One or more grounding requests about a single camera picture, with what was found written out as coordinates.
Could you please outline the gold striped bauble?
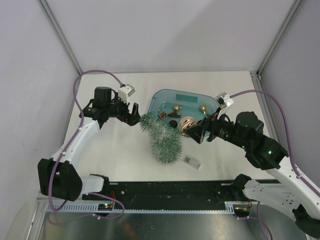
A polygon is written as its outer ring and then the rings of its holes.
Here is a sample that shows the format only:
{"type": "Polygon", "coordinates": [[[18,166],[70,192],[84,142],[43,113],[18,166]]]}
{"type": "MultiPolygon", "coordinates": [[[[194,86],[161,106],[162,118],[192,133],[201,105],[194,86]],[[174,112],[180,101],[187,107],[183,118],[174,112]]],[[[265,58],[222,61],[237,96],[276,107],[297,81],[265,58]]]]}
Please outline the gold striped bauble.
{"type": "Polygon", "coordinates": [[[186,130],[195,126],[198,123],[198,120],[192,116],[185,116],[183,117],[180,122],[178,123],[178,131],[179,136],[184,136],[189,138],[189,136],[186,134],[186,130]]]}

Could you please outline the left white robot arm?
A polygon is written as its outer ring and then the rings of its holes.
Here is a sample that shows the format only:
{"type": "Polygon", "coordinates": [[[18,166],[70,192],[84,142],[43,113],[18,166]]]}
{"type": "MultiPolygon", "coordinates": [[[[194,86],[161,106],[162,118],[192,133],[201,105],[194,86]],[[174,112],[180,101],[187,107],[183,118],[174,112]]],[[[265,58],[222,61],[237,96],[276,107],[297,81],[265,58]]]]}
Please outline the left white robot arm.
{"type": "Polygon", "coordinates": [[[129,126],[140,121],[139,105],[129,110],[129,97],[135,92],[131,85],[118,91],[110,87],[96,87],[94,97],[79,114],[79,121],[69,140],[50,158],[42,158],[38,165],[40,192],[45,196],[75,201],[79,196],[93,194],[100,200],[110,196],[107,178],[99,174],[80,176],[77,166],[87,144],[110,118],[129,126]]]}

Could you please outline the small frosted christmas tree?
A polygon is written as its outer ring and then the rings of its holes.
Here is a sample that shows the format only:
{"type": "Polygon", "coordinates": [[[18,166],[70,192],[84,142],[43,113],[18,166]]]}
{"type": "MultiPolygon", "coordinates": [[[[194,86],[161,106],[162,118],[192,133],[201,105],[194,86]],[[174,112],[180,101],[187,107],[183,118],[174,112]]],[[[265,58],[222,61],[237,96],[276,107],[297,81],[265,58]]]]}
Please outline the small frosted christmas tree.
{"type": "Polygon", "coordinates": [[[163,165],[177,162],[183,152],[179,134],[153,113],[140,117],[140,128],[147,132],[153,157],[163,165]]]}

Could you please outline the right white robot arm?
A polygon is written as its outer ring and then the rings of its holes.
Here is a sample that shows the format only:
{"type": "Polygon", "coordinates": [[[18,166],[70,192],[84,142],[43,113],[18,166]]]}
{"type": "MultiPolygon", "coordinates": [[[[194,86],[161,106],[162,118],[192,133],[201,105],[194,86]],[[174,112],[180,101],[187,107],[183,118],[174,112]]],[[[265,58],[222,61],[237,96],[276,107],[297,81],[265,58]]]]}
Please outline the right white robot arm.
{"type": "Polygon", "coordinates": [[[288,152],[274,139],[264,135],[264,124],[254,112],[241,112],[235,122],[223,116],[206,115],[183,133],[198,144],[209,132],[207,142],[221,138],[245,151],[245,158],[255,168],[266,171],[282,185],[265,187],[256,180],[245,178],[230,188],[231,196],[242,201],[245,197],[264,203],[291,218],[305,234],[320,237],[320,189],[303,172],[292,166],[288,152]]]}

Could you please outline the teal plastic container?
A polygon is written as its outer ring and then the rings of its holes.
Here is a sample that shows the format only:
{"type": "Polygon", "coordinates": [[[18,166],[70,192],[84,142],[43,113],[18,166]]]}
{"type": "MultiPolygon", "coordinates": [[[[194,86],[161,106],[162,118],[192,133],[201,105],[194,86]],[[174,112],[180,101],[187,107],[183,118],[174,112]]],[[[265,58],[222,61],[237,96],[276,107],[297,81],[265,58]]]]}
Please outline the teal plastic container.
{"type": "MultiPolygon", "coordinates": [[[[153,113],[159,118],[159,113],[162,111],[167,114],[175,112],[173,110],[174,105],[182,106],[181,110],[176,112],[181,115],[181,118],[177,120],[178,124],[184,117],[191,116],[199,122],[206,115],[212,115],[220,110],[219,104],[214,97],[181,90],[161,89],[152,96],[147,113],[153,113]],[[206,114],[200,111],[201,105],[207,107],[206,114]]],[[[169,126],[169,120],[170,118],[167,116],[163,121],[169,126]]]]}

